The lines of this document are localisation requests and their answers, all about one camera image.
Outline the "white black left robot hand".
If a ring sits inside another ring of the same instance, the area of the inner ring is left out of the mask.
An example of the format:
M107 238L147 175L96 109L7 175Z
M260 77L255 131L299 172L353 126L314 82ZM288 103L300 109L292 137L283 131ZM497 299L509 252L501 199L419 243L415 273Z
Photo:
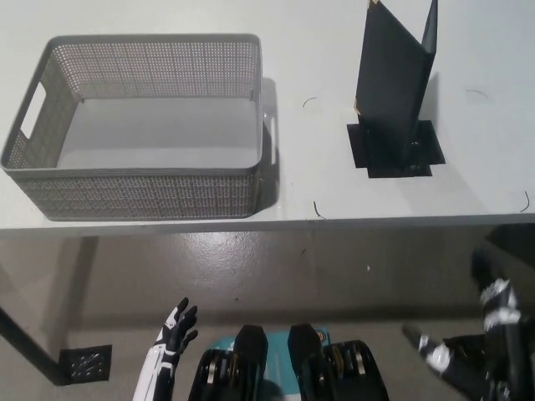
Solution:
M164 363L176 366L187 345L196 338L196 314L197 306L189 307L188 297L184 297L171 311L154 344L158 351L163 352Z

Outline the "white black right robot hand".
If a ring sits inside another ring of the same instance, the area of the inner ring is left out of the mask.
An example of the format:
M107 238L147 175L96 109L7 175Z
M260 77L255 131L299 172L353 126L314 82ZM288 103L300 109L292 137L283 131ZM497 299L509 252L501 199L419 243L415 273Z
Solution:
M532 390L532 363L523 317L511 281L504 277L488 254L476 249L471 255L471 278L482 311L484 367L478 369L444 342L437 343L417 327L402 332L428 368L453 387L498 388L505 386L517 397Z

